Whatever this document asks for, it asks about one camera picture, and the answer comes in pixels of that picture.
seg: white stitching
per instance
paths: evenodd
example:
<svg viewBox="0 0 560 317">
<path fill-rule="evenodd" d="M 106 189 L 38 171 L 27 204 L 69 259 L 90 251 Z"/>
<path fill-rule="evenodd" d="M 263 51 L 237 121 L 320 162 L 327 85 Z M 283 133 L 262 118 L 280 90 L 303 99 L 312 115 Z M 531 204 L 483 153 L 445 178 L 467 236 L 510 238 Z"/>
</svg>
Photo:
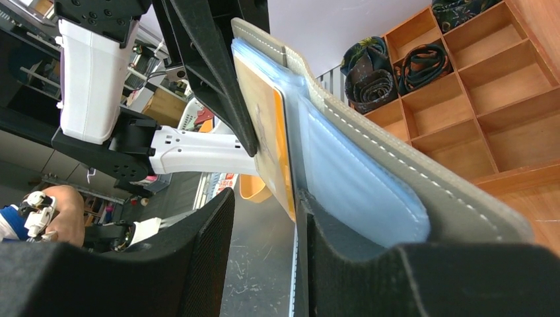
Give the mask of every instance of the white stitching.
<svg viewBox="0 0 560 317">
<path fill-rule="evenodd" d="M 299 67 L 304 67 L 304 65 L 297 60 L 296 58 L 294 58 L 291 55 L 287 55 L 286 53 L 282 53 L 279 50 L 276 50 L 275 48 L 273 48 L 272 46 L 270 46 L 268 43 L 264 42 L 263 40 L 259 39 L 257 36 L 255 36 L 254 34 L 252 34 L 251 32 L 235 25 L 235 28 L 249 34 L 250 36 L 252 36 L 253 38 L 255 38 L 257 41 L 261 42 L 262 44 L 268 46 L 270 49 L 272 49 L 273 51 L 281 54 L 281 55 L 285 55 L 287 56 L 289 59 L 291 59 L 293 62 L 295 62 Z M 318 98 L 322 98 L 318 92 L 316 92 L 315 90 L 311 90 L 311 92 L 313 92 L 315 94 L 316 97 Z M 417 174 L 419 174 L 422 178 L 425 178 L 426 180 L 428 180 L 430 183 L 432 183 L 434 186 L 436 186 L 437 188 L 443 190 L 446 194 L 448 194 L 452 199 L 455 199 L 458 203 L 466 206 L 468 209 L 476 212 L 481 219 L 483 219 L 484 221 L 486 221 L 487 223 L 490 224 L 491 228 L 496 232 L 496 240 L 501 241 L 503 239 L 500 230 L 498 229 L 498 226 L 495 225 L 492 221 L 490 221 L 490 219 L 488 219 L 488 217 L 486 217 L 485 215 L 483 215 L 482 213 L 480 213 L 475 207 L 471 206 L 470 204 L 466 203 L 463 199 L 460 199 L 459 197 L 456 197 L 450 190 L 443 188 L 440 184 L 438 184 L 437 182 L 431 180 L 426 174 L 419 172 L 416 168 L 408 165 L 405 161 L 403 161 L 402 159 L 398 158 L 395 154 L 393 154 L 391 151 L 388 151 L 387 149 L 385 149 L 385 147 L 383 147 L 382 145 L 380 145 L 379 143 L 377 143 L 377 141 L 371 139 L 368 135 L 364 134 L 362 131 L 358 130 L 357 128 L 355 128 L 353 125 L 351 125 L 350 123 L 346 122 L 346 120 L 344 120 L 343 118 L 340 117 L 339 114 L 336 114 L 327 104 L 325 104 L 325 107 L 335 116 L 337 117 L 339 120 L 341 120 L 344 124 L 348 125 L 350 128 L 352 128 L 354 131 L 356 131 L 357 133 L 360 133 L 363 137 L 365 137 L 366 139 L 368 139 L 369 141 L 371 141 L 371 143 L 377 145 L 377 147 L 379 149 L 381 149 L 382 151 L 386 152 L 389 154 L 390 157 L 398 160 L 401 164 L 403 164 L 404 166 L 408 167 L 410 170 L 416 172 Z"/>
</svg>

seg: shelf compartment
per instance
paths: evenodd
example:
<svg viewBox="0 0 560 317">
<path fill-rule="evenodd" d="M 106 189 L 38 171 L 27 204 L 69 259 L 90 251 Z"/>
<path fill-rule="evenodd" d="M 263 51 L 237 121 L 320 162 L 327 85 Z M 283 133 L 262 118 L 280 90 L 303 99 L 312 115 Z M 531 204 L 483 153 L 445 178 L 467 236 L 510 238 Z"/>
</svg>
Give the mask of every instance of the shelf compartment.
<svg viewBox="0 0 560 317">
<path fill-rule="evenodd" d="M 467 96 L 455 73 L 402 97 L 403 107 L 412 114 L 416 129 L 411 137 L 424 135 L 473 118 Z"/>
<path fill-rule="evenodd" d="M 412 140 L 414 146 L 457 175 L 474 180 L 494 174 L 474 120 L 466 120 Z"/>
<path fill-rule="evenodd" d="M 408 141 L 408 133 L 402 116 L 400 100 L 397 99 L 375 109 L 365 114 L 365 117 L 397 138 Z"/>
<path fill-rule="evenodd" d="M 444 35 L 458 69 L 473 65 L 527 38 L 505 2 Z"/>
<path fill-rule="evenodd" d="M 501 172 L 560 158 L 558 96 L 555 89 L 479 118 Z"/>
<path fill-rule="evenodd" d="M 545 92 L 557 85 L 529 40 L 459 71 L 477 114 Z"/>
<path fill-rule="evenodd" d="M 413 48 L 441 39 L 441 34 L 430 8 L 426 8 L 389 32 L 386 39 L 391 60 L 397 62 Z"/>
</svg>

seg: gray leather wallet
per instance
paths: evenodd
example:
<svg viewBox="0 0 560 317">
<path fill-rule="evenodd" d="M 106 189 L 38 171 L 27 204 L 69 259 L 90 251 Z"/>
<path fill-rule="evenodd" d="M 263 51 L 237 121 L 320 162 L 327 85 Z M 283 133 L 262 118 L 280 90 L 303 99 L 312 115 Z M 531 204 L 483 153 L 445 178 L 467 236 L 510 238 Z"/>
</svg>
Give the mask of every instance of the gray leather wallet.
<svg viewBox="0 0 560 317">
<path fill-rule="evenodd" d="M 406 182 L 427 209 L 430 241 L 531 242 L 528 221 L 494 197 L 387 133 L 322 88 L 306 60 L 270 34 L 244 20 L 232 20 L 243 38 L 308 82 L 316 109 L 386 170 Z"/>
</svg>

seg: metal table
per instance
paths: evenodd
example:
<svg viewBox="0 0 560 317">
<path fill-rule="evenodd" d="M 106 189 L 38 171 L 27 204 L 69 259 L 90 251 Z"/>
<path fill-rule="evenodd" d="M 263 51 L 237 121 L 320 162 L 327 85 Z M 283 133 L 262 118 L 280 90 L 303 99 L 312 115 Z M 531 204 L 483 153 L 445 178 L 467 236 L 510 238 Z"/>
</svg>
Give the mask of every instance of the metal table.
<svg viewBox="0 0 560 317">
<path fill-rule="evenodd" d="M 221 316 L 288 316 L 294 223 L 271 197 L 255 204 L 239 196 Z"/>
</svg>

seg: white plastic housing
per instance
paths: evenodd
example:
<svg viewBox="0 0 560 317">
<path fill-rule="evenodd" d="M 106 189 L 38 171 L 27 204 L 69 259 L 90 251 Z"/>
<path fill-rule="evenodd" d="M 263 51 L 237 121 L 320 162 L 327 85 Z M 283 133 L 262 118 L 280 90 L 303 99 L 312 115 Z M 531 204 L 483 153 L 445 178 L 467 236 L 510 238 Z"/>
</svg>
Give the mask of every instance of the white plastic housing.
<svg viewBox="0 0 560 317">
<path fill-rule="evenodd" d="M 156 174 L 220 172 L 258 176 L 255 160 L 235 135 L 181 131 L 164 126 L 152 141 Z"/>
<path fill-rule="evenodd" d="M 136 39 L 138 22 L 126 48 L 79 25 L 61 19 L 62 108 L 60 126 L 69 137 L 102 144 L 113 131 Z"/>
</svg>

